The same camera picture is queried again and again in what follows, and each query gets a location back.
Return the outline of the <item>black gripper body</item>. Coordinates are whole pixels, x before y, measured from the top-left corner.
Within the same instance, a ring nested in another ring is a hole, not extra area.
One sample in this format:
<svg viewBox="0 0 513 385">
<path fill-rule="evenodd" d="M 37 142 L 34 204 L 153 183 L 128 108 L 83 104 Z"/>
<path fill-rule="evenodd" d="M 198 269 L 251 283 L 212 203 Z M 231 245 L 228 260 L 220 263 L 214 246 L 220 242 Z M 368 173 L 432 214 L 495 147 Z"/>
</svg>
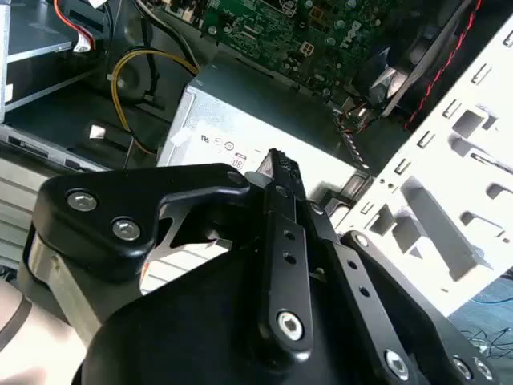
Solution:
<svg viewBox="0 0 513 385">
<path fill-rule="evenodd" d="M 84 384 L 370 384 L 373 374 L 346 310 L 310 281 L 314 345 L 283 367 L 257 347 L 257 262 L 216 257 L 117 310 L 82 365 Z"/>
</svg>

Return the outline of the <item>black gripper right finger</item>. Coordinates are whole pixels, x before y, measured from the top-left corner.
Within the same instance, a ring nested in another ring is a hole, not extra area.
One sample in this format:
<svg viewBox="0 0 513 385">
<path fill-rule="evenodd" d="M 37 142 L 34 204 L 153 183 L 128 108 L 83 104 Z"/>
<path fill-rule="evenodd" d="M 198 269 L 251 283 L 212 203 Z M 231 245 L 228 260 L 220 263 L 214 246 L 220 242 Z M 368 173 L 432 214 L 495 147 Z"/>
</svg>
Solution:
<svg viewBox="0 0 513 385">
<path fill-rule="evenodd" d="M 498 384 L 476 347 L 368 238 L 338 237 L 325 211 L 305 197 L 301 172 L 289 160 L 289 186 L 299 200 L 309 267 L 322 271 L 322 315 L 329 342 L 354 345 L 349 366 L 359 384 Z"/>
</svg>

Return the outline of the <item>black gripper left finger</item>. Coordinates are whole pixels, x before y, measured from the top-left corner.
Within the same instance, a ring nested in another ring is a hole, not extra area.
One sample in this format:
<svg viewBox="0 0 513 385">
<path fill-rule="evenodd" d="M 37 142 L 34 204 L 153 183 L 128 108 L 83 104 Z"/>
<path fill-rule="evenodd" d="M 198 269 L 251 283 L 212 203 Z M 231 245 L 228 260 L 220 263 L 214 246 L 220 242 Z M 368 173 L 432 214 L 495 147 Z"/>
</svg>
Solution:
<svg viewBox="0 0 513 385">
<path fill-rule="evenodd" d="M 303 362 L 313 348 L 305 229 L 289 186 L 289 158 L 270 150 L 259 186 L 226 164 L 57 176 L 34 208 L 24 262 L 91 345 L 139 291 L 151 259 L 211 232 L 259 274 L 256 345 L 270 362 Z"/>
</svg>

